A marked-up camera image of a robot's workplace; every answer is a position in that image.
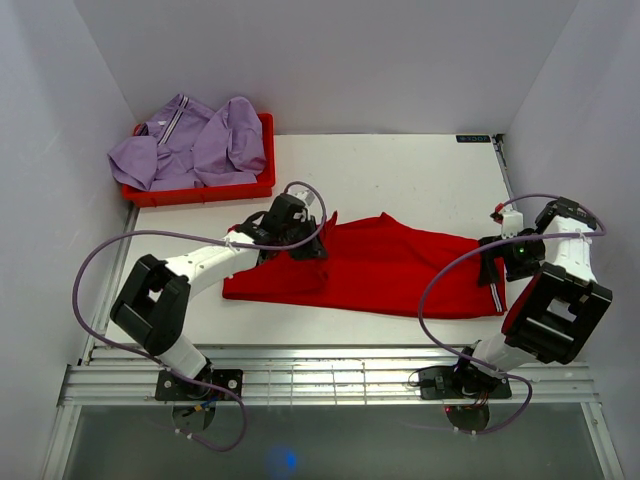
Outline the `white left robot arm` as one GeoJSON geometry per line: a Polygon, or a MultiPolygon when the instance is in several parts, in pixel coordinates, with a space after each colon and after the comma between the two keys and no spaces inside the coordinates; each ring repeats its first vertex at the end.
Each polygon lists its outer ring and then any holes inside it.
{"type": "Polygon", "coordinates": [[[324,259],[321,225],[310,207],[311,190],[281,193],[266,212],[233,227],[218,244],[169,259],[139,258],[126,278],[110,319],[143,351],[177,378],[190,399],[205,397],[212,387],[211,362],[183,333],[190,301],[234,275],[287,253],[295,260],[324,259]]]}

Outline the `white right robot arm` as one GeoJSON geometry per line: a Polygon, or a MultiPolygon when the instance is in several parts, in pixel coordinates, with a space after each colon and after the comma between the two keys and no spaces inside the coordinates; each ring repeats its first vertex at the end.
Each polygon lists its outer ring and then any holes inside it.
{"type": "Polygon", "coordinates": [[[464,348],[451,373],[454,390],[464,397],[493,392],[506,384],[507,372],[526,363],[573,362],[613,300],[591,268],[598,222],[578,202],[551,199],[531,228],[515,210],[492,217],[501,233],[479,241],[479,285],[495,289],[500,276],[528,283],[500,332],[464,348]]]}

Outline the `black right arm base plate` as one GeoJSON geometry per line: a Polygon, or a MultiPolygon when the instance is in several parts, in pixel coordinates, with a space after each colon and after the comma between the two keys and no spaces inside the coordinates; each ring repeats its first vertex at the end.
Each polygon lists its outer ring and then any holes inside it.
{"type": "Polygon", "coordinates": [[[418,371],[417,379],[423,400],[510,399],[508,380],[500,380],[471,369],[454,366],[432,366],[418,371]]]}

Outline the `red trousers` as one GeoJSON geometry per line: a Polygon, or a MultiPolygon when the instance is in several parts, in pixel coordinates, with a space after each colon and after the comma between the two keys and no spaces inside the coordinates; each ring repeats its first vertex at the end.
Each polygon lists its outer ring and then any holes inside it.
{"type": "Polygon", "coordinates": [[[323,260],[293,260],[287,253],[234,275],[223,283],[227,300],[255,301],[434,319],[501,316],[505,281],[478,286],[475,255],[426,286],[449,263],[478,247],[478,241],[417,230],[386,213],[340,224],[331,217],[321,239],[323,260]]]}

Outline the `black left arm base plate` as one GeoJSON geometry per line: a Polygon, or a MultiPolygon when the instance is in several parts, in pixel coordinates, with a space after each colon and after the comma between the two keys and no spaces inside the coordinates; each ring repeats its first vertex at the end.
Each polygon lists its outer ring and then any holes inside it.
{"type": "MultiPolygon", "coordinates": [[[[242,395],[243,376],[244,372],[241,369],[205,368],[196,376],[195,380],[224,388],[240,397],[242,395]]],[[[159,372],[156,381],[154,399],[164,402],[204,402],[210,399],[231,401],[232,397],[228,393],[188,382],[169,371],[162,370],[159,372]]]]}

